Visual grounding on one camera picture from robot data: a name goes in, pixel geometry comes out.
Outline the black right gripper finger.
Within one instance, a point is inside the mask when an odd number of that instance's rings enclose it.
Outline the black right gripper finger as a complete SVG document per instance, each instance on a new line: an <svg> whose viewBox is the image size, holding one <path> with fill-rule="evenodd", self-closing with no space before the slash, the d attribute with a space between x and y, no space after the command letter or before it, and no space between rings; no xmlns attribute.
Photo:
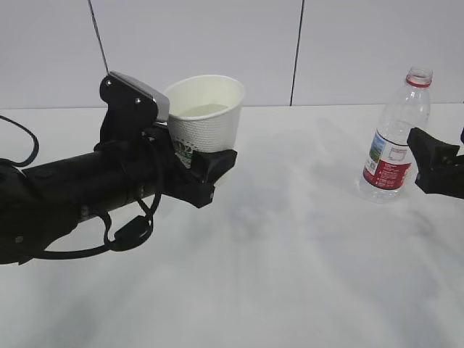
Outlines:
<svg viewBox="0 0 464 348"><path fill-rule="evenodd" d="M460 147L440 141L420 128L413 128L407 138L419 170L441 170L460 164Z"/></svg>

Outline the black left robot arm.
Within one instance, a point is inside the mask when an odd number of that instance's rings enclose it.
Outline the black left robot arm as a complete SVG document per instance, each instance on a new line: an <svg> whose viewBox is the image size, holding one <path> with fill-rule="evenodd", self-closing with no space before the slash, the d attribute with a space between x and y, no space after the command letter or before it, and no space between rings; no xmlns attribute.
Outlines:
<svg viewBox="0 0 464 348"><path fill-rule="evenodd" d="M1 263L76 260L141 246L154 230L163 196L195 207L211 203L216 182L236 162L232 149L194 152L186 167L167 128L132 141L108 141L83 154L25 170L1 167ZM90 249L50 250L91 218L104 222L103 243Z"/></svg>

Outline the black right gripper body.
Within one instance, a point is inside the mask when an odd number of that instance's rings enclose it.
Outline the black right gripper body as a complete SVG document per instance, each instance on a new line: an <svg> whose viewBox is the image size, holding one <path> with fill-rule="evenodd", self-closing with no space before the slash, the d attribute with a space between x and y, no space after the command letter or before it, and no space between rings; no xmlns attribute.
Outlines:
<svg viewBox="0 0 464 348"><path fill-rule="evenodd" d="M425 194L463 198L463 155L447 159L442 165L420 167L415 184Z"/></svg>

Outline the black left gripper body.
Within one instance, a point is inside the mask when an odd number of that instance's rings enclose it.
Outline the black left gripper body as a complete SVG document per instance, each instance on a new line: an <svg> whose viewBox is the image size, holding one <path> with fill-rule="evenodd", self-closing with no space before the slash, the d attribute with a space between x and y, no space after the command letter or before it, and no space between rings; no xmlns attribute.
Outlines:
<svg viewBox="0 0 464 348"><path fill-rule="evenodd" d="M161 194L197 208L212 202L214 186L201 183L185 168L172 148L162 148L159 144L145 144L144 152L149 166L148 181L144 183L145 197Z"/></svg>

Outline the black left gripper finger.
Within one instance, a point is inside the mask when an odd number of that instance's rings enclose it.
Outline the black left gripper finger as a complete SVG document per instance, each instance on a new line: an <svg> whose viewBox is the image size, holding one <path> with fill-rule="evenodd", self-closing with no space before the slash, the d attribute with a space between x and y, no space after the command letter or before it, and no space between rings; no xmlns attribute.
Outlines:
<svg viewBox="0 0 464 348"><path fill-rule="evenodd" d="M200 183L214 186L236 164L238 152L226 149L219 152L193 151L191 158L191 172Z"/></svg>
<svg viewBox="0 0 464 348"><path fill-rule="evenodd" d="M146 128L144 136L160 152L174 152L173 143L166 125L154 125Z"/></svg>

